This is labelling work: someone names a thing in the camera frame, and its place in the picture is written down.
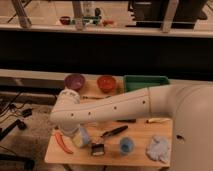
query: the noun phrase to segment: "chair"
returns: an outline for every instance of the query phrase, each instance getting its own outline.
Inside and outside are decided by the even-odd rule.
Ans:
[[[11,125],[9,125],[7,128],[5,128],[3,131],[0,130],[0,141],[7,136],[7,134],[18,126],[20,130],[24,130],[26,128],[26,124],[19,119],[14,121]],[[8,155],[8,154],[0,154],[0,160],[7,160],[7,161],[20,161],[24,162],[24,169],[26,170],[32,170],[35,162],[34,160],[23,157],[23,156],[14,156],[14,155]]]
[[[133,12],[138,27],[160,27],[169,0],[130,1],[128,11]],[[173,28],[193,29],[207,0],[179,0]]]

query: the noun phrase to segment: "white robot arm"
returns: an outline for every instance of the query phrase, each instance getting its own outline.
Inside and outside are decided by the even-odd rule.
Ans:
[[[77,92],[63,90],[50,120],[68,136],[78,124],[161,114],[173,119],[172,171],[213,168],[213,86],[168,85],[140,89],[79,104]]]

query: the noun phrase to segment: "white cloth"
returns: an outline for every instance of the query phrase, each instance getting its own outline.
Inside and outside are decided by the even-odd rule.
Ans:
[[[170,144],[167,138],[155,135],[146,149],[148,157],[154,161],[168,163],[170,159]]]

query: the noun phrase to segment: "carrot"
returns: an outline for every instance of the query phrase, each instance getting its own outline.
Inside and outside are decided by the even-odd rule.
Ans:
[[[56,139],[58,145],[59,145],[66,153],[69,153],[69,154],[72,154],[72,153],[73,153],[73,152],[72,152],[70,149],[68,149],[68,148],[66,147],[66,145],[64,144],[64,141],[63,141],[63,139],[62,139],[62,135],[61,135],[60,132],[58,132],[58,131],[55,132],[55,139]]]

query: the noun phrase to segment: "green plastic basket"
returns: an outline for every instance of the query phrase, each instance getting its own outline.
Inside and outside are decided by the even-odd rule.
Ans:
[[[169,79],[166,76],[125,75],[124,91],[129,92],[145,87],[167,85]]]

